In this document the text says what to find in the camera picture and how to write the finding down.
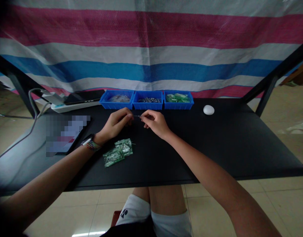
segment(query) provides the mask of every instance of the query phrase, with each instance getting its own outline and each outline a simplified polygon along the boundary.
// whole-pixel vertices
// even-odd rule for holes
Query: pink stripe
[[[222,96],[227,97],[243,97],[248,93],[253,87],[243,87],[243,86],[228,86],[222,89],[211,89],[204,90],[200,92],[191,92],[193,98],[218,98]],[[257,98],[261,98],[263,92],[257,96]]]
[[[38,9],[13,6],[0,37],[24,45],[251,48],[303,43],[303,14],[246,17],[184,13]]]
[[[45,85],[42,85],[46,90],[49,92],[56,92],[57,94],[62,94],[68,96],[70,94],[69,91],[62,89],[62,88],[54,88],[54,87],[48,87]],[[228,97],[243,97],[248,91],[250,91],[252,87],[242,87],[242,86],[228,86],[222,89],[210,89],[210,90],[204,90],[200,92],[191,92],[193,98],[218,98],[221,96],[228,96]],[[119,90],[114,88],[93,88],[88,89],[84,91],[96,91],[96,90]],[[33,99],[37,100],[40,97],[36,96],[35,94],[32,94]]]

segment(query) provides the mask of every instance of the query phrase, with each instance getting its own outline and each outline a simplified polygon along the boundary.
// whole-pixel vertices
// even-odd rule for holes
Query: wrist
[[[172,131],[169,131],[168,133],[166,133],[166,134],[163,136],[162,139],[169,143],[169,140],[170,140],[173,136],[175,136],[175,134],[174,134]]]
[[[95,136],[93,137],[94,143],[100,146],[103,146],[109,140],[110,138],[106,134],[102,133],[101,131],[96,133]]]

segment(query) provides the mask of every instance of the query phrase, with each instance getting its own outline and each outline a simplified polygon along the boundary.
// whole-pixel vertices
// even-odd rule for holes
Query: forearm
[[[237,236],[280,236],[253,197],[222,167],[171,133],[165,139],[225,209]]]
[[[177,135],[170,134],[166,141],[178,152],[200,183],[227,212],[249,205],[247,202],[254,202],[246,190],[222,167]]]
[[[12,195],[2,204],[10,221],[24,231],[58,198],[93,154],[85,146],[78,147]]]

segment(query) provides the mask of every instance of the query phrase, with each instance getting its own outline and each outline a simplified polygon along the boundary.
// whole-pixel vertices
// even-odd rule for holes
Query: shorts
[[[176,216],[156,214],[148,202],[133,194],[128,197],[116,225],[145,222],[150,215],[157,237],[192,236],[188,211]]]

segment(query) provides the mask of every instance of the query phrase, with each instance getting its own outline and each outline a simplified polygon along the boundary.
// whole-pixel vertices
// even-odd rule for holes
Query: striped tarp
[[[66,95],[242,97],[302,43],[302,0],[21,0],[0,28],[0,55]]]

